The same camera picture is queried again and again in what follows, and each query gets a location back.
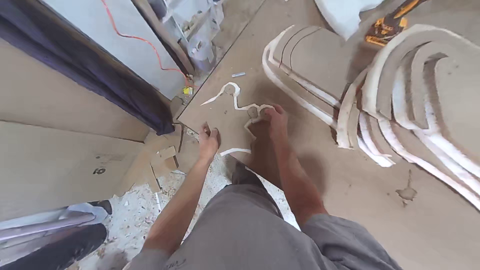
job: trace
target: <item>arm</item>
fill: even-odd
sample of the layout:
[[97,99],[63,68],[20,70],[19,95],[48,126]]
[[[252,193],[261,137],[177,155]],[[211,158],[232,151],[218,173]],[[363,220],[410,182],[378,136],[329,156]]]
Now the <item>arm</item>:
[[280,182],[297,223],[302,226],[314,214],[328,214],[324,202],[310,177],[300,165],[297,154],[288,142],[287,114],[280,105],[266,109],[270,116],[270,137],[273,142]]
[[161,249],[171,255],[180,246],[197,208],[208,167],[218,150],[217,135],[217,129],[210,131],[207,123],[203,124],[200,131],[200,156],[153,223],[143,249]]

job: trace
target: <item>orange extension cord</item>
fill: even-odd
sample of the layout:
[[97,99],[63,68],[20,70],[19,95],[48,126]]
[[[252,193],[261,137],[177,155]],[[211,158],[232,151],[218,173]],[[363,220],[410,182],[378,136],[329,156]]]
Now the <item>orange extension cord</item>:
[[115,25],[115,22],[113,21],[113,16],[112,16],[112,13],[110,12],[110,9],[107,6],[107,3],[105,2],[105,0],[101,0],[101,1],[103,3],[103,6],[105,7],[105,9],[107,10],[107,14],[108,14],[108,17],[110,18],[110,22],[112,23],[113,30],[115,30],[115,32],[117,32],[117,35],[119,35],[121,37],[135,38],[135,39],[138,39],[138,40],[141,40],[141,41],[144,41],[144,42],[148,43],[150,46],[152,46],[153,50],[155,51],[155,54],[156,54],[156,57],[158,58],[158,63],[160,64],[160,69],[161,70],[165,70],[165,71],[171,70],[171,71],[180,72],[183,75],[183,77],[185,77],[185,86],[186,87],[194,87],[195,86],[195,85],[190,85],[189,84],[187,76],[185,76],[185,74],[183,74],[183,72],[181,70],[176,69],[176,68],[163,68],[162,67],[162,61],[160,60],[160,55],[158,54],[158,51],[156,50],[155,46],[153,46],[153,44],[150,41],[148,41],[144,38],[141,38],[141,37],[130,36],[130,35],[125,35],[125,34],[120,33],[117,29],[117,26]]

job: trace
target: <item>wall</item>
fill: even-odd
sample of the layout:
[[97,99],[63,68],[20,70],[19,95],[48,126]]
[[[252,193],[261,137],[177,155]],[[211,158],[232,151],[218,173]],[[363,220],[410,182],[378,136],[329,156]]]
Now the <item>wall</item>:
[[[43,0],[81,32],[172,100],[185,85],[182,73],[160,69],[154,50],[146,42],[120,37],[114,31],[101,0]],[[131,0],[106,0],[120,33],[150,41],[163,68],[178,66],[163,47]]]

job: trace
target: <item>printed number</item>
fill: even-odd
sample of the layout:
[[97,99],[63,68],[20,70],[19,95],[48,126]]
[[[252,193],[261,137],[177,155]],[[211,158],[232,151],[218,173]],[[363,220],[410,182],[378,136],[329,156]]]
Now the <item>printed number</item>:
[[105,168],[96,168],[95,171],[93,171],[93,174],[102,174],[105,171]]

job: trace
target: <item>fabric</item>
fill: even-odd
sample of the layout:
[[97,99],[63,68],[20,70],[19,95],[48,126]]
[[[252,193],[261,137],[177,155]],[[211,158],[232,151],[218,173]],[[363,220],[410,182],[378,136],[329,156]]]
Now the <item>fabric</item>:
[[253,184],[226,186],[172,256],[142,250],[130,269],[401,269],[359,224],[318,214],[300,232],[279,217],[268,197]]
[[171,112],[153,86],[119,62],[105,61],[86,44],[92,41],[70,24],[60,25],[52,18],[57,16],[40,1],[2,0],[0,38],[105,97],[158,135],[174,131]]
[[107,238],[107,229],[100,223],[59,230],[55,234],[60,240],[1,266],[0,270],[66,269],[99,248]]

